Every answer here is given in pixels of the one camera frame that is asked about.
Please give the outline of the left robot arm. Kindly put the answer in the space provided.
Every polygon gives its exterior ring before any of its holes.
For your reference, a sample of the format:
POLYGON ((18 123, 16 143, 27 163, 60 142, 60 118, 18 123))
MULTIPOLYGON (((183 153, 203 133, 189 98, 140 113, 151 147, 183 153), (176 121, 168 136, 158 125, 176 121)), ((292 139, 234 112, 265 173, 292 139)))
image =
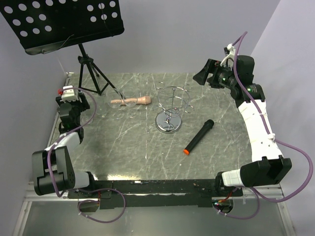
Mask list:
POLYGON ((55 193, 61 197, 64 192, 79 189, 85 197, 93 197, 97 185, 90 172, 75 172, 70 153, 84 138, 84 126, 91 123, 89 118, 81 122, 81 114, 89 110, 87 97, 93 96, 82 88, 65 86, 56 97, 58 114, 61 120, 59 137, 44 150, 32 154, 32 179, 35 193, 39 196, 55 193))

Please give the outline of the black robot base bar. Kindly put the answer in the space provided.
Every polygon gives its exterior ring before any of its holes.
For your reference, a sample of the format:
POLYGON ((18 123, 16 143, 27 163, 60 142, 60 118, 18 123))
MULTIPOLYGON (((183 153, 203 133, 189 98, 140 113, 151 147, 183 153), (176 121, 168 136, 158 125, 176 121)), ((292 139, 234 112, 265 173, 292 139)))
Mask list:
POLYGON ((234 187, 219 187, 214 179, 175 180, 95 180, 83 190, 68 193, 70 199, 100 200, 100 209, 127 207, 212 207, 212 201, 242 197, 243 191, 234 187))

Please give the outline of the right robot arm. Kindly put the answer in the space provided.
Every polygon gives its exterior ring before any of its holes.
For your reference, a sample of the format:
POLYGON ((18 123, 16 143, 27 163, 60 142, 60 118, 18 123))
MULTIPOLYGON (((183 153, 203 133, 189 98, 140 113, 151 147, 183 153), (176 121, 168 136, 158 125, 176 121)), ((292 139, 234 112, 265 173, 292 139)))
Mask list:
POLYGON ((248 132, 252 161, 233 171, 219 172, 215 191, 227 195, 232 187, 255 187, 280 183, 292 167, 290 158, 284 158, 271 135, 266 114, 266 100, 261 85, 253 83, 254 59, 237 57, 237 71, 226 63, 208 59, 203 69, 193 79, 200 85, 230 90, 236 107, 242 115, 248 132))

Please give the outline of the chrome wine glass rack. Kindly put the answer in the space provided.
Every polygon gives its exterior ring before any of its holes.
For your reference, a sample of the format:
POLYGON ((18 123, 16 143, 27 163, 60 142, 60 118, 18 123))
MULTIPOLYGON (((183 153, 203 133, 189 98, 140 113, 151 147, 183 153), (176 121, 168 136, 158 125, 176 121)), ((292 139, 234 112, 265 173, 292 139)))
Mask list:
POLYGON ((158 82, 157 108, 161 109, 155 118, 156 128, 164 134, 177 132, 182 126, 182 115, 194 112, 190 90, 187 86, 167 86, 158 82))

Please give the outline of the black microphone orange end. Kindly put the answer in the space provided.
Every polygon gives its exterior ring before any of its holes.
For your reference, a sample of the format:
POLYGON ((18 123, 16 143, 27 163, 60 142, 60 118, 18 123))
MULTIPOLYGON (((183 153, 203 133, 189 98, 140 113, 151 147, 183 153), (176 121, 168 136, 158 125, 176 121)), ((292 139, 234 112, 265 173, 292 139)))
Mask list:
POLYGON ((189 155, 195 146, 201 141, 201 139, 213 128, 214 121, 212 119, 207 120, 189 144, 184 148, 183 153, 189 155))

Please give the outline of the black music stand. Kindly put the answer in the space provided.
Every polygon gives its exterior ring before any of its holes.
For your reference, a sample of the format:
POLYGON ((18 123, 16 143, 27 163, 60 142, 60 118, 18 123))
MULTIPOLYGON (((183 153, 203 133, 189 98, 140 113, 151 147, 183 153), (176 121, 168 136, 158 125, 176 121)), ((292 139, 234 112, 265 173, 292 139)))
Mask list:
POLYGON ((47 54, 78 45, 80 71, 92 77, 94 92, 102 95, 96 76, 109 81, 83 43, 120 35, 125 31, 117 0, 2 0, 0 12, 18 37, 28 55, 47 54))

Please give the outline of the aluminium frame rail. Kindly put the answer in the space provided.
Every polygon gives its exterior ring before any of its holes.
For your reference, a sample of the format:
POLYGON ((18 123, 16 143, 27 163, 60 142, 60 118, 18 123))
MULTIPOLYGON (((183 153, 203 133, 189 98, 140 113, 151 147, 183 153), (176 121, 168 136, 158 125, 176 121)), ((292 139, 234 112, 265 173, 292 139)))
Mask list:
MULTIPOLYGON (((183 184, 213 178, 218 172, 251 161, 245 124, 227 89, 201 86, 191 73, 112 73, 119 89, 136 85, 152 103, 137 106, 134 118, 116 118, 106 107, 85 127, 82 144, 70 154, 77 171, 99 180, 133 185, 136 180, 172 179, 183 184), (158 87, 184 86, 191 106, 174 134, 157 130, 158 87)), ((29 188, 22 211, 23 236, 293 236, 295 230, 284 203, 256 199, 249 189, 231 197, 228 216, 217 214, 213 199, 202 190, 159 195, 113 195, 102 207, 82 199, 37 196, 29 188)))

